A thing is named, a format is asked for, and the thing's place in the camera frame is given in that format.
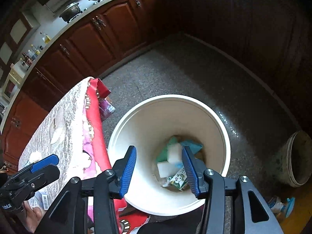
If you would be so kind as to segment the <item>person left hand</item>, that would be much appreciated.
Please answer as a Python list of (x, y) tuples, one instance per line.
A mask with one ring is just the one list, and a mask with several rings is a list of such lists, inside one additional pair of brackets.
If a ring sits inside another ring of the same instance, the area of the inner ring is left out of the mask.
[(26, 214), (24, 226), (27, 231), (34, 233), (43, 218), (43, 212), (39, 207), (31, 208), (27, 201), (23, 202), (23, 206)]

